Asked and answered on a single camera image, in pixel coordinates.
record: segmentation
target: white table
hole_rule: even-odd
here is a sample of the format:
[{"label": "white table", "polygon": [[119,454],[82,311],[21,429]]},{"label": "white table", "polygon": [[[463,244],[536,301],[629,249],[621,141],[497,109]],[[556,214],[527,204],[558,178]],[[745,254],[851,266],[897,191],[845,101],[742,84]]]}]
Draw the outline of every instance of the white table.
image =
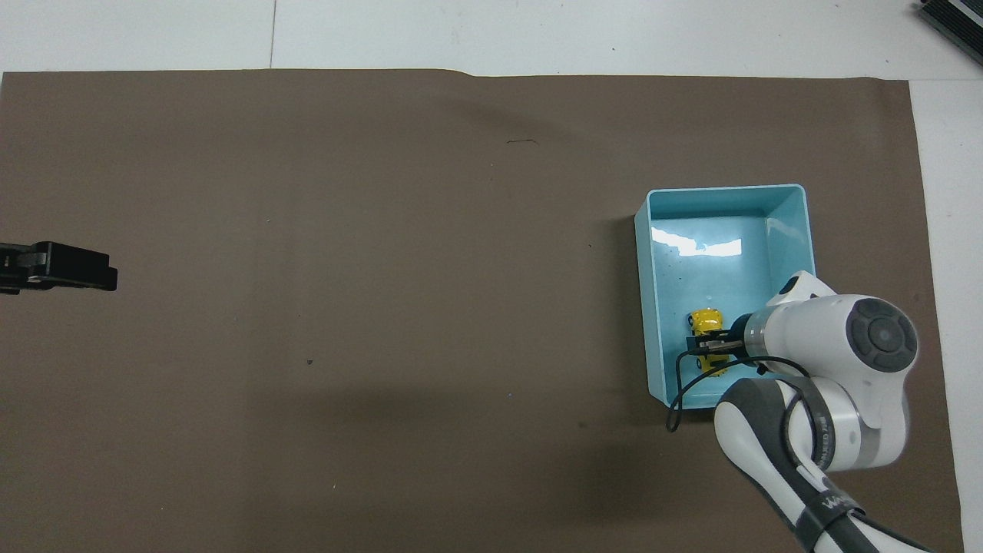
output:
[{"label": "white table", "polygon": [[4,0],[0,71],[442,68],[911,81],[967,551],[983,550],[983,67],[904,0]]}]

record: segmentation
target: black cable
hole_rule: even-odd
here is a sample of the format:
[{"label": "black cable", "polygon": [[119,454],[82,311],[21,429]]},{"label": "black cable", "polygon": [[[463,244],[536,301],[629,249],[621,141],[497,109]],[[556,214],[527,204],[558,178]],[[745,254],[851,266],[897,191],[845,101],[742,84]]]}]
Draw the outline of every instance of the black cable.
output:
[{"label": "black cable", "polygon": [[802,465],[802,461],[800,461],[798,455],[795,454],[795,449],[792,448],[791,438],[788,436],[788,423],[792,417],[792,411],[795,410],[795,406],[802,401],[802,392],[794,387],[792,387],[792,389],[795,390],[795,395],[792,396],[792,399],[788,402],[788,405],[785,406],[785,411],[783,411],[781,414],[781,444],[785,447],[785,454],[792,460],[792,464],[795,466],[800,466]]},{"label": "black cable", "polygon": [[[682,363],[682,359],[686,355],[695,355],[696,353],[694,353],[694,351],[699,352],[700,354],[703,354],[705,351],[707,351],[707,349],[706,348],[702,348],[702,349],[690,349],[688,351],[683,351],[682,353],[679,354],[678,357],[676,357],[675,372],[676,372],[676,386],[677,387],[682,384],[682,372],[681,372],[681,369],[679,368],[680,364]],[[727,361],[723,365],[718,365],[718,366],[710,369],[709,371],[706,371],[703,374],[700,374],[699,376],[697,376],[693,380],[689,381],[689,384],[687,384],[685,387],[677,388],[679,390],[679,393],[676,394],[675,399],[673,399],[672,400],[672,403],[669,404],[669,411],[665,414],[665,430],[667,430],[669,432],[675,432],[676,429],[679,428],[679,423],[682,422],[682,410],[683,410],[682,409],[682,397],[683,397],[684,394],[686,394],[687,392],[689,392],[690,389],[692,389],[694,386],[696,386],[697,384],[699,384],[703,379],[705,379],[707,377],[710,377],[710,376],[713,376],[713,375],[721,372],[723,369],[732,367],[734,365],[740,365],[740,364],[743,364],[743,363],[759,363],[759,362],[762,362],[762,361],[773,361],[773,362],[776,362],[776,363],[781,363],[783,365],[787,365],[787,366],[795,369],[799,373],[801,373],[802,376],[804,376],[806,378],[809,378],[809,372],[806,371],[805,368],[802,367],[802,365],[799,365],[798,363],[796,363],[795,361],[792,361],[791,359],[785,359],[784,357],[776,357],[774,355],[752,355],[750,357],[741,357],[740,359],[734,359],[732,361]]]}]

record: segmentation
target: brown paper sheet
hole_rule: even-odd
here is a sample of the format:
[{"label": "brown paper sheet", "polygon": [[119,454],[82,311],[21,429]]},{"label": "brown paper sheet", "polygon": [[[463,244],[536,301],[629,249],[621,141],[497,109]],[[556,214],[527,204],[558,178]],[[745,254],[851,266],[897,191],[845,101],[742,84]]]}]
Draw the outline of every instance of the brown paper sheet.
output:
[{"label": "brown paper sheet", "polygon": [[820,277],[921,336],[896,464],[961,550],[905,82],[7,74],[0,231],[119,290],[0,298],[5,551],[793,551],[648,396],[631,217],[797,182]]}]

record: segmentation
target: black device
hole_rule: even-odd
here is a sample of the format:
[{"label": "black device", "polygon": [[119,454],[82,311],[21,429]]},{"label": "black device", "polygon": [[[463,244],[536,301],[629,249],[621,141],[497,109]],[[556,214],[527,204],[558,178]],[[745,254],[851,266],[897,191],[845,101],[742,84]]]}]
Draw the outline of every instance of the black device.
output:
[{"label": "black device", "polygon": [[112,291],[116,276],[116,269],[109,267],[109,256],[100,252],[58,242],[0,243],[0,293],[56,286]]},{"label": "black device", "polygon": [[922,0],[929,25],[983,64],[983,0]]}]

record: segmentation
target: black circular cap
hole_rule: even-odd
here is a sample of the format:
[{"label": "black circular cap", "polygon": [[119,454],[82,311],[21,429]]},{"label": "black circular cap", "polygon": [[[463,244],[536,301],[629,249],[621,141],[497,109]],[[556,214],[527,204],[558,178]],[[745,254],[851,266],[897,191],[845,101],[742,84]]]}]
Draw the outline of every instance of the black circular cap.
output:
[{"label": "black circular cap", "polygon": [[846,339],[868,367],[896,372],[911,364],[918,337],[897,307],[873,297],[858,300],[846,318]]},{"label": "black circular cap", "polygon": [[895,320],[878,317],[867,327],[867,336],[874,347],[886,353],[894,353],[904,343],[904,334]]}]

